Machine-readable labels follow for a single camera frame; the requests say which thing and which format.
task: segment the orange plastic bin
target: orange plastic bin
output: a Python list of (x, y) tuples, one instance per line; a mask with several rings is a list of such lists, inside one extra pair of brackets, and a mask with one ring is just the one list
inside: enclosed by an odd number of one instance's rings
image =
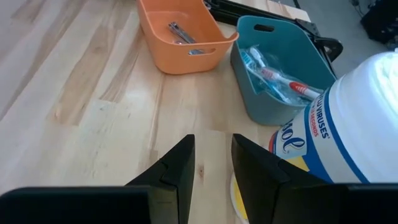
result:
[[(237, 32), (224, 37), (203, 0), (138, 0), (138, 14), (157, 68), (169, 74), (215, 68), (239, 37)], [(175, 44), (179, 38), (169, 30), (171, 22), (176, 22), (197, 43)], [(195, 49), (204, 54), (190, 55)]]

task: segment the teal plastic bin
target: teal plastic bin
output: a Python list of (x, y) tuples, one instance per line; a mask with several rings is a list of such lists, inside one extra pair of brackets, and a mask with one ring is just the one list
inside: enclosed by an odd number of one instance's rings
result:
[(231, 64), (250, 118), (263, 125), (283, 125), (305, 106), (292, 106), (268, 92), (258, 92), (241, 58), (241, 49), (259, 45), (270, 66), (296, 77), (304, 83), (326, 90), (335, 77), (298, 26), (284, 21), (257, 16), (240, 17), (237, 24), (239, 39), (233, 44)]

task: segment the toothbrush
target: toothbrush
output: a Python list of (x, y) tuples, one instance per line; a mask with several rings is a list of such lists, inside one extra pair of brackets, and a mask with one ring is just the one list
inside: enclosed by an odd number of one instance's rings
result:
[(260, 65), (261, 73), (264, 78), (268, 80), (280, 81), (281, 83), (289, 86), (297, 93), (303, 94), (304, 96), (308, 97), (311, 100), (314, 100), (316, 97), (320, 95), (319, 93), (309, 89), (306, 84), (284, 78), (279, 72), (267, 68), (264, 62), (261, 60), (261, 53), (256, 48), (250, 47), (249, 52), (252, 55), (252, 57), (255, 59), (255, 61)]
[(262, 82), (264, 82), (271, 91), (274, 91), (281, 98), (282, 101), (284, 101), (286, 103), (291, 103), (291, 100), (289, 98), (287, 98), (277, 88), (270, 85), (268, 83), (268, 81), (262, 75), (260, 75), (258, 72), (256, 72), (255, 70), (252, 69), (252, 67), (256, 66), (256, 62), (253, 60), (253, 58), (247, 52), (242, 51), (241, 57), (243, 59), (244, 66), (250, 73), (252, 73), (254, 76), (258, 77)]

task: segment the disinfecting wipes canister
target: disinfecting wipes canister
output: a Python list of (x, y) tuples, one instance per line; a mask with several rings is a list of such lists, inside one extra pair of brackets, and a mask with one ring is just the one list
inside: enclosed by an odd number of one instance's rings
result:
[(398, 182), (398, 54), (375, 55), (274, 133), (270, 152), (301, 156), (328, 182)]

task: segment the wooden tabletop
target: wooden tabletop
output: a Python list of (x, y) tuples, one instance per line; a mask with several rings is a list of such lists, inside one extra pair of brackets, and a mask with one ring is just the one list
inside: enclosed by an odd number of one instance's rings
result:
[[(272, 1), (240, 3), (308, 20)], [(230, 133), (266, 147), (277, 129), (248, 118), (229, 52), (210, 72), (160, 72), (135, 1), (0, 2), (0, 193), (124, 185), (193, 133), (190, 223), (234, 223)]]

